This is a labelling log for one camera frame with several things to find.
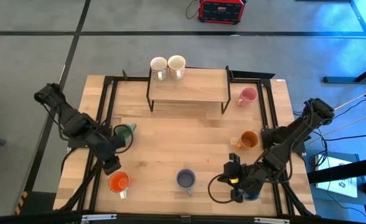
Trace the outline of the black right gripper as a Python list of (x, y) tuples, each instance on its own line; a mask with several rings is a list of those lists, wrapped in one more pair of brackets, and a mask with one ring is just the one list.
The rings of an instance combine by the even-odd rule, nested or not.
[[(236, 184), (229, 179), (238, 178)], [(261, 188), (266, 180), (266, 172), (261, 168), (260, 163), (252, 165), (240, 164), (240, 157), (235, 153), (229, 154), (229, 162), (223, 165), (223, 183), (233, 187), (231, 200), (242, 203), (243, 194), (260, 194)]]

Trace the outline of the orange-lined white mug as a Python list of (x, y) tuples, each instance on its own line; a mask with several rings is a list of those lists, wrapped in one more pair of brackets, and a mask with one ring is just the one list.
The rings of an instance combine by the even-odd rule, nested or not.
[(108, 181), (108, 186), (112, 192), (119, 193), (122, 200), (127, 198), (129, 177), (124, 172), (115, 172)]

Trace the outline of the green faceted mug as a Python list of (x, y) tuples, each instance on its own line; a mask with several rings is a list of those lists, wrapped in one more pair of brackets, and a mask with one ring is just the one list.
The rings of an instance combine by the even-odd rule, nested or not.
[(115, 135), (122, 137), (124, 140), (126, 147), (131, 145), (134, 138), (134, 133), (137, 128), (137, 124), (119, 124), (114, 127), (113, 132)]

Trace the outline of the orange faceted mug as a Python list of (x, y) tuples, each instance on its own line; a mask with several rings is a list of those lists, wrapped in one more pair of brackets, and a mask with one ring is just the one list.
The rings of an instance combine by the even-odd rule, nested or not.
[(249, 149), (257, 146), (259, 143), (258, 136), (253, 131), (245, 131), (238, 139), (235, 147), (237, 149)]

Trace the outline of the grey faceted mug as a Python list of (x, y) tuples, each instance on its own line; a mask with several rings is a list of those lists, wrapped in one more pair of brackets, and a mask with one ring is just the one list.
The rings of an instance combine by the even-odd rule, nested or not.
[(182, 169), (177, 173), (176, 181), (181, 189), (187, 191), (188, 196), (192, 196), (192, 187), (195, 184), (195, 174), (190, 169)]

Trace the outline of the pink faceted mug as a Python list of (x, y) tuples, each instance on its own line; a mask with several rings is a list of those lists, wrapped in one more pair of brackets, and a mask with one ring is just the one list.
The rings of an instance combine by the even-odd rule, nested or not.
[(252, 87), (244, 88), (238, 97), (237, 104), (239, 106), (249, 106), (258, 99), (258, 92)]

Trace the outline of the dotted white mug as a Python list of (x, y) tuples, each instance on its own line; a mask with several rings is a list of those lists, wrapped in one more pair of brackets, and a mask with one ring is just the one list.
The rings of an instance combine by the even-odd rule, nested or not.
[(163, 57), (155, 57), (150, 62), (151, 75), (159, 80), (167, 78), (167, 60)]

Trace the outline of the pink-patterned white mug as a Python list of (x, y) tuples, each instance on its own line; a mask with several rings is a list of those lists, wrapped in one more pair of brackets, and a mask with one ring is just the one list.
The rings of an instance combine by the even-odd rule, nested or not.
[(185, 58), (181, 55), (173, 55), (168, 59), (167, 64), (169, 75), (176, 80), (182, 79), (185, 72)]

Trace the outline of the yellow black hazard tape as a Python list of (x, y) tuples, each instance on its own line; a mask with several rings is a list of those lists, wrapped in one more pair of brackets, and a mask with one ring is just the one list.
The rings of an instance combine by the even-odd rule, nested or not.
[(14, 211), (15, 215), (19, 215), (22, 211), (23, 205), (24, 205), (24, 200), (27, 198), (28, 196), (28, 192), (27, 191), (23, 191), (23, 193), (21, 194), (18, 203), (16, 205), (16, 209)]

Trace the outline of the black flat panel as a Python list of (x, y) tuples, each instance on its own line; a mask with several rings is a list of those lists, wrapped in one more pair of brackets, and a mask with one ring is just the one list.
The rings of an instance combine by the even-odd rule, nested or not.
[(231, 70), (232, 77), (234, 79), (237, 78), (246, 78), (246, 79), (272, 79), (275, 74), (274, 73), (263, 73), (263, 72), (245, 72), (238, 70)]

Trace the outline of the white printed sheet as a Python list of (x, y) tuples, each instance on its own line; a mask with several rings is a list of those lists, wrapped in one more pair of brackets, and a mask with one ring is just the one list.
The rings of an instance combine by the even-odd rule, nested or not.
[[(342, 166), (350, 164), (350, 161), (337, 159), (325, 155), (318, 154), (315, 159), (315, 171), (327, 169), (335, 166)], [(357, 198), (357, 178), (351, 177), (349, 179), (334, 180), (331, 182), (321, 182), (316, 184), (316, 188), (328, 190), (337, 194), (345, 195), (352, 198)]]

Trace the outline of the red and black toolbox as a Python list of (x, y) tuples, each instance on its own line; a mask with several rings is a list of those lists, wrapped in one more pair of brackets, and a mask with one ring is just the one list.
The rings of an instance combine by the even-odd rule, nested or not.
[(241, 21), (247, 0), (200, 0), (200, 22), (231, 24)]

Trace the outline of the silver metal bracket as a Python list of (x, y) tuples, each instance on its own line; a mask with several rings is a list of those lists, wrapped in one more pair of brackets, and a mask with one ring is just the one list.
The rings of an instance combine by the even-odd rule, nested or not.
[(94, 221), (115, 220), (117, 217), (117, 214), (83, 215), (80, 224), (90, 224)]
[(280, 218), (255, 217), (254, 223), (259, 224), (290, 224), (290, 220)]

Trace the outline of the black aluminium table frame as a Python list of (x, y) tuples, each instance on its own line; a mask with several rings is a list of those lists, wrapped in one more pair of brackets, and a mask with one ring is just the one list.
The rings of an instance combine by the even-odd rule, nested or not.
[[(220, 103), (193, 101), (157, 101), (151, 111), (146, 98), (150, 78), (90, 75), (79, 107), (104, 125), (106, 134), (113, 134), (119, 124), (137, 124), (131, 145), (117, 152), (121, 168), (115, 172), (129, 177), (127, 198), (122, 200), (108, 186), (115, 172), (106, 175), (91, 150), (79, 146), (63, 167), (55, 208), (66, 208), (68, 199), (77, 195), (75, 210), (105, 213), (274, 217), (314, 212), (305, 166), (296, 154), (280, 177), (292, 175), (289, 191), (266, 182), (257, 200), (237, 203), (230, 200), (233, 187), (217, 180), (230, 153), (237, 154), (241, 164), (252, 165), (266, 149), (263, 133), (293, 121), (284, 80), (232, 77), (231, 101), (222, 114)], [(246, 87), (256, 89), (258, 99), (239, 106)], [(259, 143), (237, 149), (245, 131), (256, 133)], [(182, 169), (196, 177), (191, 197), (176, 181)]]

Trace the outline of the black neighbouring table frame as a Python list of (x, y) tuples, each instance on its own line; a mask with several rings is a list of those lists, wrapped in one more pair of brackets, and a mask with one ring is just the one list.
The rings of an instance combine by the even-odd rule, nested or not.
[[(355, 4), (355, 0), (296, 0), (296, 1), (309, 1), (309, 2), (347, 2), (350, 4), (356, 18), (362, 28), (364, 37), (366, 38), (366, 22), (364, 21), (358, 7)], [(366, 71), (361, 73), (357, 77), (332, 77), (326, 76), (322, 78), (324, 83), (329, 84), (366, 84)]]

